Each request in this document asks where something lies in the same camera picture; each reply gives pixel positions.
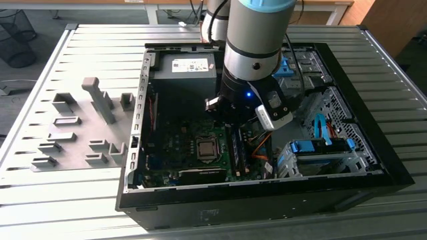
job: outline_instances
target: gray plastic block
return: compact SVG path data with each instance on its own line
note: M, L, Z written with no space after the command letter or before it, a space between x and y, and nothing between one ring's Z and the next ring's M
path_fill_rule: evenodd
M122 93L121 96L121 105L123 111L134 111L135 109L135 97L133 93Z
M0 96L10 95L11 89L7 85L0 82Z
M74 132L50 133L47 140L50 142L74 142L77 141L77 134Z
M51 168L51 167L55 167L58 163L59 162L51 156L37 157L33 159L33 162L31 162L31 164L37 168Z
M53 105L57 108L59 113L73 113L73 109L70 107L71 104L75 104L77 100L74 99L70 92L57 93Z
M89 146L94 150L94 152L99 153L107 151L110 148L110 143L106 139L102 140L90 140Z
M122 165L127 151L129 147L125 142L122 143L121 150L118 150L114 143L110 144L109 155L113 157L113 160L117 164Z
M99 165L99 164L107 164L109 163L109 159L107 159L106 155L102 152L87 154L85 161L90 165Z
M57 142L41 143L38 148L45 154L58 153L63 149L62 146Z
M102 117L107 124L114 124L117 122L115 115L111 111L111 99L106 99L105 94L99 88L101 80L97 77L86 77L83 80L82 88L91 94L94 104L101 112Z
M82 124L82 119L78 116L58 117L54 120L54 125L58 127L81 125L81 124Z

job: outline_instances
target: table leg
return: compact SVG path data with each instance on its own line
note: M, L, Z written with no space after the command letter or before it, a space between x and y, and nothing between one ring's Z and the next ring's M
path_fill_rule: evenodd
M167 18L173 19L174 18L173 10L166 10L166 12L167 12Z
M332 16L329 17L326 25L338 25L341 23L348 7L348 5L337 6L336 11L332 13Z
M147 10L150 24L158 25L159 24L158 5L157 4L147 4L146 5L146 10Z
M53 19L59 19L61 18L61 10L50 10L51 15L53 15Z

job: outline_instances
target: motherboard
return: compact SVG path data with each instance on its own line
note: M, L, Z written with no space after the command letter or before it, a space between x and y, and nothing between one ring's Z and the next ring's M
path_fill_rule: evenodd
M211 119L167 121L161 150L147 155L143 183L149 188L261 180L265 160L251 158L253 125L234 132Z

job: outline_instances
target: power supply label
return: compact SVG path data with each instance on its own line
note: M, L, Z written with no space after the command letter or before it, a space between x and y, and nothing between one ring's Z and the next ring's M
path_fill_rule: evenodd
M207 58L174 59L173 73L207 72L210 71Z

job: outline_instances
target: black cable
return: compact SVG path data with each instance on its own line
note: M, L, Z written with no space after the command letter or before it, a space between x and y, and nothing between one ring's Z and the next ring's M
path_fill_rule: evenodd
M190 0L190 5L191 5L191 10L195 16L198 16L197 10L195 10L195 5L194 5L194 0Z
M297 54L295 54L295 51L294 51L293 43L291 43L290 36L289 36L287 33L285 34L285 38L286 38L286 41L287 41L289 48L291 49L291 53L293 53L293 57L294 57L294 62L295 62L295 67L297 67L297 72L298 72L298 76L299 76L299 81L301 81L301 96L302 96L302 98L305 98L305 95L306 95L305 76L303 76L303 73L302 73L302 69L301 69L301 65L299 65L299 60L298 60L298 58L297 58Z
M201 21L202 12L203 12L203 0L201 1L199 8L198 8L197 15L195 15L195 21L193 22L193 24L195 24L197 26Z
M302 6L301 6L301 12L299 12L299 17L298 17L298 20L297 21L294 21L294 22L291 22L290 24L294 24L294 23L299 23L301 22L301 20L302 20L302 17L303 17L303 13L305 13L305 0L301 0L301 4L302 4Z
M222 1L221 5L218 6L218 8L217 8L217 10L215 10L215 12L214 12L211 22L209 23L207 40L209 40L209 43L210 43L210 44L213 43L213 26L214 26L214 20L215 20L215 18L217 18L217 15L219 14L221 10L223 9L227 1L229 1L229 0Z

